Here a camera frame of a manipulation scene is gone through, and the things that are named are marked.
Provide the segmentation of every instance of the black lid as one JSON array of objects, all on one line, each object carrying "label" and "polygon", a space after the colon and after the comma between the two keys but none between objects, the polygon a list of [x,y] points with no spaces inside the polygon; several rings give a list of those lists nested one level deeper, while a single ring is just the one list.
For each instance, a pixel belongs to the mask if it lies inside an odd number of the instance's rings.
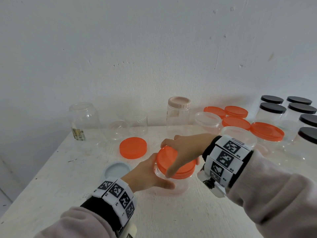
[{"label": "black lid", "polygon": [[302,103],[290,103],[288,105],[288,108],[303,114],[315,114],[317,112],[317,109],[313,106],[309,106]]},{"label": "black lid", "polygon": [[261,100],[267,103],[276,103],[276,104],[282,104],[284,99],[276,97],[276,96],[271,96],[271,95],[263,95],[261,97]]},{"label": "black lid", "polygon": [[291,103],[302,103],[302,104],[307,104],[307,105],[312,104],[312,101],[310,99],[296,97],[296,96],[288,96],[287,101],[289,101]]},{"label": "black lid", "polygon": [[265,103],[265,102],[261,103],[260,109],[263,109],[267,112],[275,113],[275,114],[283,114],[286,112],[285,107],[278,105],[278,104],[275,104],[275,103]]},{"label": "black lid", "polygon": [[299,120],[305,124],[308,124],[313,127],[317,127],[317,115],[313,114],[302,114],[299,117]]},{"label": "black lid", "polygon": [[304,140],[317,144],[317,128],[302,127],[299,129],[298,135]]}]

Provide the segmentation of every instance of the table surface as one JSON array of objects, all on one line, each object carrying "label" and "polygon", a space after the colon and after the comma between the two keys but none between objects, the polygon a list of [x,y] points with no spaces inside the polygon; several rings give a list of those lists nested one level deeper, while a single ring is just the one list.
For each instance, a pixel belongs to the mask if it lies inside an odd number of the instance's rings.
[{"label": "table surface", "polygon": [[[126,160],[119,154],[119,142],[108,142],[102,152],[87,153],[75,147],[70,133],[2,216],[0,237],[34,237],[57,221],[62,212],[80,206],[99,185],[107,164],[124,161],[134,168],[157,152],[166,137],[165,127],[148,127],[143,137],[148,143],[147,154]],[[138,207],[131,221],[137,226],[137,238],[262,237],[241,207],[228,198],[216,198],[198,180],[196,173],[202,165],[203,160],[196,166],[189,190],[181,196],[161,196],[153,190],[136,193]]]}]

